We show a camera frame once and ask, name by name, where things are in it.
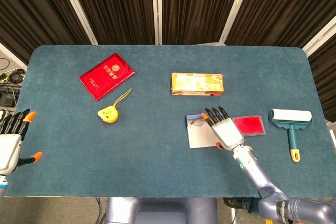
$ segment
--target red booklet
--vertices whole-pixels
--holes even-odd
[[[114,53],[78,79],[98,101],[134,74],[133,69],[120,55]]]

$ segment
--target dark curtain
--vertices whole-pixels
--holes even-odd
[[[336,15],[336,0],[243,0],[225,42],[302,48]]]
[[[309,58],[325,119],[336,121],[336,35]]]
[[[218,42],[234,0],[162,0],[163,43]]]
[[[80,0],[99,44],[154,44],[153,0]]]
[[[90,44],[69,0],[0,0],[0,42],[24,63],[43,44]]]

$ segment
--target gold box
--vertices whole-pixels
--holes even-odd
[[[173,95],[221,95],[221,73],[172,73]]]

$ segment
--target metal robot arm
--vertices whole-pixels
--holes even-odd
[[[211,126],[222,147],[227,151],[233,151],[234,159],[256,190],[268,192],[269,195],[258,203],[262,216],[282,223],[292,223],[294,220],[311,224],[336,223],[336,196],[333,197],[332,205],[304,198],[289,198],[260,167],[252,148],[244,145],[244,136],[233,120],[222,107],[218,108],[222,114],[215,108],[213,108],[214,114],[206,109],[209,117],[203,118]]]

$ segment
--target teal table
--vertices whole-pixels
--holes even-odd
[[[96,102],[78,77],[118,52],[135,76]],[[172,96],[172,72],[223,73],[220,97]],[[97,111],[117,105],[115,124]],[[293,47],[41,46],[30,60],[17,111],[38,112],[22,157],[34,165],[8,177],[8,196],[257,196],[232,153],[189,149],[185,116],[221,105],[230,116],[261,115],[266,135],[246,144],[289,196],[335,193],[336,157],[306,55]],[[270,109],[309,110],[298,130],[301,161],[291,161],[287,131],[268,122]]]

